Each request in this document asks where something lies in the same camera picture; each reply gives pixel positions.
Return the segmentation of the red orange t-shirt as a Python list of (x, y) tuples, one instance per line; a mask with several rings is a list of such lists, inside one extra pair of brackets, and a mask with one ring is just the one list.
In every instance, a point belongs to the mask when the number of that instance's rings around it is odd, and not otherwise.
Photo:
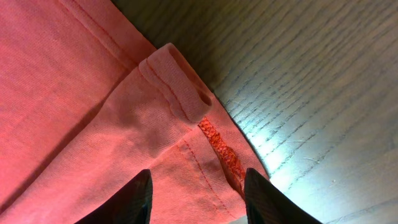
[(75, 223), (153, 181), (151, 223), (229, 223), (262, 164), (172, 44), (110, 1), (1, 2), (1, 222)]

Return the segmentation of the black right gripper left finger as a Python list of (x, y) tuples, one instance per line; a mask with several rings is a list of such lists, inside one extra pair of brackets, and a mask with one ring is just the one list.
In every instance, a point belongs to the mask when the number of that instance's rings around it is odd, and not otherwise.
[(77, 224), (149, 224), (152, 198), (151, 172), (144, 169)]

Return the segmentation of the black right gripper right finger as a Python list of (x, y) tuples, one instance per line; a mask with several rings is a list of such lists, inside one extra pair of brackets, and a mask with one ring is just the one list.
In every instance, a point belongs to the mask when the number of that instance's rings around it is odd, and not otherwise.
[(321, 224), (253, 168), (246, 170), (244, 201), (249, 224)]

